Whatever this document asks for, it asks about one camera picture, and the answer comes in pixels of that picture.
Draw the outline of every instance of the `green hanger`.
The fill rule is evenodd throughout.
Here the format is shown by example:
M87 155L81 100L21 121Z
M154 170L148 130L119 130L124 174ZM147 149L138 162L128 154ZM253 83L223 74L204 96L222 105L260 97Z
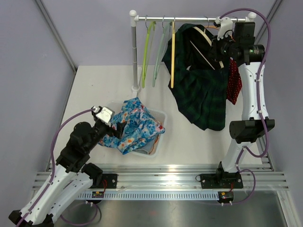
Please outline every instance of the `green hanger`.
M166 32L167 32L168 28L169 28L169 35L170 35L170 26L171 26L171 22L168 23L165 27L163 27L163 23L162 23L163 33L162 33L162 36L161 36L160 45L158 47L158 53L157 53L155 68L153 70L152 87L155 87L155 85L156 85L156 79L157 79L158 72L159 72L159 67L160 67L159 61L161 61L161 59L164 55L167 42L165 42L164 47L162 47L162 45L163 45L163 41L164 41L164 38L165 38L165 35L166 35Z
M151 22L151 24L149 25L149 27L147 28L147 35L146 35L146 39L145 39L145 48L144 48L144 57L143 57L143 66L142 66L142 88L145 87L145 77L146 77L146 71L147 71L147 66L148 66L148 62L150 59L150 55L151 55L151 47L152 47L152 40L153 40L153 36L155 34L155 32L152 33L152 37L151 37L151 44L150 44L150 51L147 57L147 52L148 52L148 43L149 43L149 39L150 39L150 34L151 34L151 29L153 28L153 31L155 31L155 26L156 22L153 21Z

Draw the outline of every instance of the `white table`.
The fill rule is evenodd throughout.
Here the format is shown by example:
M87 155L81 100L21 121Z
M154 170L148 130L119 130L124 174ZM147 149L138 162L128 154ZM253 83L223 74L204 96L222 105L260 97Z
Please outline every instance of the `white table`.
M152 87L153 66L148 67L145 88L138 97L147 108L166 112L168 121L159 154L155 158L145 158L133 154L122 155L113 148L97 145L90 153L89 162L116 165L193 165L218 164L227 153L231 138L229 123L241 120L242 96L236 105L227 101L226 125L222 131L201 130L191 124L179 111L171 91L167 87L170 75L161 66L156 87ZM132 66L79 66L71 94L64 113L63 121L92 106L105 106L110 101L130 99L133 83ZM55 146L55 158L65 147L74 125L87 121L94 124L90 113L86 113L68 123L59 134ZM252 151L258 154L257 145ZM262 164L260 158L247 154L243 164Z

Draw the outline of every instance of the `clothes rack pole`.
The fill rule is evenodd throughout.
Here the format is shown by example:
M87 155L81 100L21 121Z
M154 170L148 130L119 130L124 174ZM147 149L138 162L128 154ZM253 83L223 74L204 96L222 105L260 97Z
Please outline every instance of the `clothes rack pole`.
M137 12L135 10L131 10L129 12L131 16L131 27L132 27L132 47L133 47L133 76L134 83L132 86L132 91L134 96L137 96L138 91L140 90L138 84L138 63L137 63L137 34L136 34L136 25L135 17L137 16Z
M137 15L134 20L138 21L176 21L176 22L214 22L213 17L140 17ZM245 22L246 18L231 18L233 22Z

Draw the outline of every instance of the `floral fabric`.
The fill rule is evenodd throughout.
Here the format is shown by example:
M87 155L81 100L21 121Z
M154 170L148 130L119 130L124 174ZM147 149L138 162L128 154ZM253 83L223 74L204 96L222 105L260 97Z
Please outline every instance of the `floral fabric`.
M165 132L161 122L150 114L139 98L124 101L120 113L111 120L114 129L116 129L118 122L127 122L122 138L119 140L116 137L106 135L100 141L100 145L117 148L124 155L145 146L159 134Z

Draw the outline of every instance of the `garment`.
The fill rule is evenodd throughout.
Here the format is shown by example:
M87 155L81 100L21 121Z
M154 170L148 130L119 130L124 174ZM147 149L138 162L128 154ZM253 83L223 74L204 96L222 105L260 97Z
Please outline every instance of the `garment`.
M229 66L229 78L227 84L227 99L236 104L238 95L242 88L242 81L239 74L237 63L234 60L230 60Z
M152 141L148 142L145 146L136 149L135 152L145 154L145 155L151 154L153 152L156 142L158 141L158 137L156 137Z
M159 134L165 132L161 123L150 114L139 98L124 101L120 113L111 120L114 129L116 129L118 122L127 122L122 138L119 140L116 137L106 135L100 141L100 145L118 148L124 155L144 147L150 141L156 140Z
M229 60L221 64L207 57L208 41L194 27L184 24L176 32L175 81L173 93L179 111L202 130L225 127ZM205 30L211 39L212 34ZM171 40L162 61L171 72Z

